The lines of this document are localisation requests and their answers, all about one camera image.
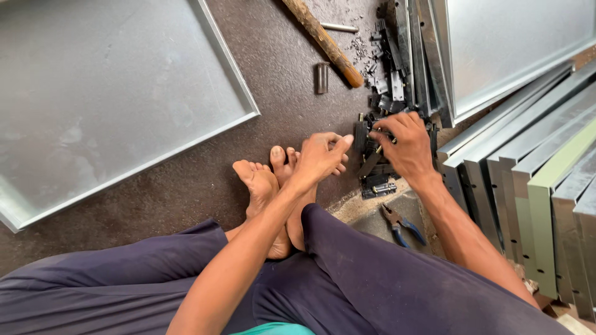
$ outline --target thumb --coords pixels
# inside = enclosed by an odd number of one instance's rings
[[[354,136],[346,135],[342,139],[340,139],[339,141],[336,142],[336,144],[333,147],[333,150],[331,152],[333,154],[341,157],[344,153],[346,153],[346,151],[348,149],[350,149],[352,142],[354,142]]]
[[[391,141],[389,141],[389,137],[383,133],[371,131],[368,133],[368,136],[377,141],[382,147],[389,148],[389,146],[392,145]]]

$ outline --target bare foot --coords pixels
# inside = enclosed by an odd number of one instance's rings
[[[300,158],[300,153],[296,152],[294,148],[286,149],[288,154],[288,163],[284,164],[285,162],[285,152],[284,149],[281,148],[279,145],[274,146],[271,148],[271,152],[269,154],[269,159],[271,161],[271,165],[273,165],[273,172],[277,177],[277,181],[280,183],[280,187],[283,187],[285,182],[290,179],[292,173],[294,173],[294,168],[296,167],[296,162],[298,158]],[[302,210],[304,207],[309,204],[313,203],[316,200],[316,185],[312,187],[298,202],[296,208],[290,214],[288,221],[285,224],[286,230],[288,231],[288,236],[290,237],[290,241],[292,245],[301,251],[306,251],[304,247],[304,233],[302,230],[302,220],[300,216],[302,215]]]
[[[242,230],[246,222],[257,216],[280,190],[275,175],[271,173],[267,165],[239,160],[232,167],[240,177],[240,180],[248,187],[250,203],[246,209],[246,221],[240,226],[226,232],[228,241],[231,241]],[[284,259],[290,255],[290,250],[290,238],[285,228],[282,227],[267,254],[267,258]]]

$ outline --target pliers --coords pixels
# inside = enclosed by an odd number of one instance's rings
[[[401,244],[402,247],[411,249],[408,243],[406,243],[406,240],[403,239],[402,226],[404,228],[409,229],[413,233],[414,237],[416,237],[416,239],[420,242],[420,244],[422,244],[423,246],[426,245],[426,240],[424,239],[422,234],[420,234],[420,231],[418,230],[418,228],[416,228],[415,225],[413,225],[407,219],[404,219],[397,211],[387,206],[386,204],[383,204],[381,208],[383,210],[383,215],[391,223],[391,229],[393,230],[395,237],[397,237],[398,242],[399,244]]]

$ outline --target fingernail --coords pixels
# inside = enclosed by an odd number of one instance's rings
[[[348,145],[352,145],[352,142],[354,142],[354,136],[353,135],[346,135],[343,137]]]

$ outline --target metal cylinder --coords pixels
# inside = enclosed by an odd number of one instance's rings
[[[329,63],[324,61],[316,65],[316,93],[323,94],[329,91]]]
[[[329,30],[339,30],[341,32],[349,32],[349,33],[357,33],[358,28],[352,26],[344,26],[343,24],[334,24],[334,23],[323,23],[321,22],[321,27]]]

